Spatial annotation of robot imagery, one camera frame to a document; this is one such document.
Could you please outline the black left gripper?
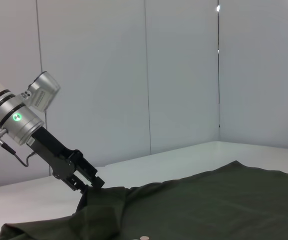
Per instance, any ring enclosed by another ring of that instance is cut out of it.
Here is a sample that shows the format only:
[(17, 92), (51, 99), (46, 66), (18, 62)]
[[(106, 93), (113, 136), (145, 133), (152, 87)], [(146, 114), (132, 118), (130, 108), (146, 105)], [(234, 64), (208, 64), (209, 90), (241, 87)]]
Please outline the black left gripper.
[(84, 158), (81, 151), (66, 148), (44, 127), (38, 128), (31, 135), (31, 149), (49, 164), (53, 176), (63, 181), (73, 191), (79, 190), (84, 195), (90, 189), (90, 186), (74, 174), (76, 171), (95, 189), (102, 188), (105, 184), (100, 177), (96, 176), (97, 169)]

